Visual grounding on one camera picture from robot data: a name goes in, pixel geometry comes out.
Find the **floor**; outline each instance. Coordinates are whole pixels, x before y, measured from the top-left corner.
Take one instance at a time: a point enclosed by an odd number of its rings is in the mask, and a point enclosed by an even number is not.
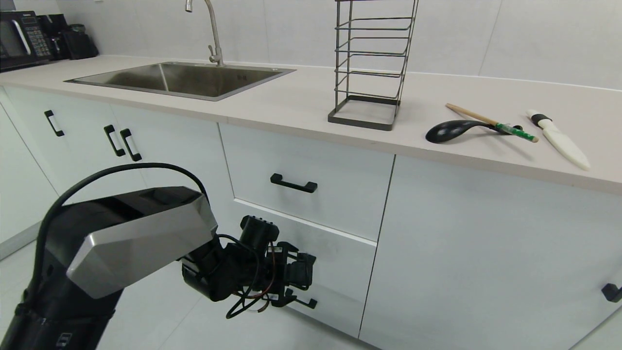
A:
[[[34,261],[30,244],[0,262],[4,336]],[[127,288],[98,350],[375,349],[287,308],[225,319],[233,300],[213,303],[182,279],[174,262]]]

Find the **stainless steel sink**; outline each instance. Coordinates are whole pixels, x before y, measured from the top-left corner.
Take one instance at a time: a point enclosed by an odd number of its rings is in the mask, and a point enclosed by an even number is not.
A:
[[[122,88],[220,101],[293,72],[294,69],[164,62],[67,80],[70,83]]]

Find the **countertop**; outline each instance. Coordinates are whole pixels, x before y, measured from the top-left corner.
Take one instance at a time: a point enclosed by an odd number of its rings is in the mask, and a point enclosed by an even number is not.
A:
[[[123,56],[63,61],[2,73],[0,85],[133,106],[622,195],[622,137],[618,134],[622,130],[622,91],[618,90],[409,73],[393,130],[378,131],[327,121],[335,101],[335,76],[331,68],[261,64],[263,67],[296,71],[219,102],[63,82],[166,61],[162,58]],[[374,88],[389,88],[378,83],[378,79],[365,78],[370,80],[363,80],[363,83],[369,83]],[[429,143],[424,136],[431,127],[443,121],[464,118],[445,108],[448,102],[503,123],[522,125],[526,132],[541,140],[530,143],[515,136],[498,136],[484,128],[477,128],[480,130],[472,129],[449,143]],[[587,155],[592,169],[581,170],[559,154],[541,130],[526,118],[527,109],[538,110],[552,118],[557,127]]]

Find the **wire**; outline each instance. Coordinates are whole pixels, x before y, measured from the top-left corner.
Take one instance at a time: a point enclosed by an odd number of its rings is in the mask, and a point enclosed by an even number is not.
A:
[[[244,311],[255,311],[255,310],[250,310],[251,306],[255,305],[259,300],[263,300],[264,299],[263,296],[266,295],[266,293],[268,293],[268,291],[270,290],[270,287],[272,287],[272,284],[274,283],[274,280],[276,279],[276,256],[274,254],[274,244],[272,242],[270,242],[270,247],[272,248],[272,280],[270,281],[270,284],[260,294],[249,296],[249,294],[250,294],[251,290],[253,289],[253,286],[254,286],[254,284],[256,282],[257,276],[259,274],[259,255],[255,251],[253,251],[255,253],[256,257],[258,258],[258,260],[257,260],[258,264],[257,264],[257,269],[256,269],[255,277],[253,278],[253,282],[251,283],[251,285],[248,286],[248,288],[246,289],[246,291],[242,295],[234,293],[235,295],[239,296],[239,300],[235,303],[235,305],[233,305],[233,307],[229,310],[229,312],[227,312],[227,315],[226,315],[227,319],[234,318],[235,316],[238,316],[239,314],[243,313]],[[245,305],[245,303],[244,303],[245,299],[253,299],[253,301],[251,301],[250,304]],[[269,303],[270,303],[270,298],[268,298],[266,303],[264,304],[264,306],[260,307],[258,310],[256,310],[256,312],[259,313],[259,312],[265,311],[266,308],[268,307]],[[237,309],[240,305],[242,305],[242,308],[240,310],[238,310],[238,311],[233,312],[233,310]]]
[[[242,294],[242,296],[240,296],[239,300],[233,305],[233,307],[231,309],[229,309],[229,311],[227,311],[227,315],[225,317],[227,319],[230,319],[230,318],[234,318],[235,316],[238,316],[242,312],[248,310],[252,305],[254,305],[257,301],[259,301],[259,299],[253,300],[249,305],[242,306],[242,308],[240,310],[235,311],[235,309],[237,309],[240,305],[242,305],[244,303],[244,299],[248,299],[248,295],[251,292],[251,289],[253,288],[255,283],[257,283],[257,279],[259,278],[259,265],[260,265],[259,254],[257,254],[257,252],[254,251],[251,247],[247,246],[246,244],[240,242],[238,239],[236,239],[236,238],[234,238],[234,237],[232,237],[230,235],[216,235],[216,237],[219,237],[219,238],[222,237],[222,238],[226,238],[226,239],[232,240],[236,244],[240,245],[242,248],[250,251],[255,256],[255,260],[256,260],[256,263],[257,263],[256,264],[256,269],[255,269],[255,276],[253,277],[253,281],[251,282],[251,285]]]
[[[194,181],[201,193],[205,196],[208,203],[210,202],[207,198],[207,192],[201,180],[198,179],[194,174],[190,171],[187,171],[184,168],[173,164],[167,163],[133,163],[133,164],[124,164],[119,166],[113,166],[112,168],[104,169],[102,171],[98,171],[91,176],[86,177],[84,180],[78,182],[73,185],[70,189],[65,191],[54,203],[50,206],[50,209],[45,213],[43,220],[41,221],[41,225],[39,226],[39,233],[37,234],[37,246],[35,248],[35,263],[34,269],[32,271],[32,279],[26,292],[24,293],[24,302],[21,303],[21,307],[33,308],[37,302],[35,296],[37,294],[37,290],[39,289],[39,285],[41,283],[42,274],[43,274],[43,256],[45,253],[45,242],[47,240],[47,233],[50,228],[50,224],[52,220],[59,214],[63,204],[67,201],[67,199],[71,198],[74,194],[76,194],[79,190],[83,189],[91,182],[96,181],[104,176],[119,173],[121,171],[132,170],[132,169],[145,169],[145,168],[161,168],[161,169],[170,169],[182,173],[188,176],[192,181]]]
[[[272,287],[272,284],[274,283],[274,280],[276,279],[276,257],[274,255],[274,244],[272,242],[270,242],[270,248],[272,250],[272,280],[270,281],[270,284],[268,285],[268,287],[264,291],[262,291],[259,294],[251,295],[251,296],[249,296],[249,298],[253,298],[253,299],[261,298],[262,296],[266,295],[266,293],[268,293],[268,291]]]

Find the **knife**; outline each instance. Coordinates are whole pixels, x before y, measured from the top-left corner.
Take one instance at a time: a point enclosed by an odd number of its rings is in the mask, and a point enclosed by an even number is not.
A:
[[[581,149],[567,135],[553,124],[551,118],[535,110],[528,110],[527,117],[543,130],[544,136],[559,153],[581,169],[590,170],[590,162],[585,154],[581,152]]]

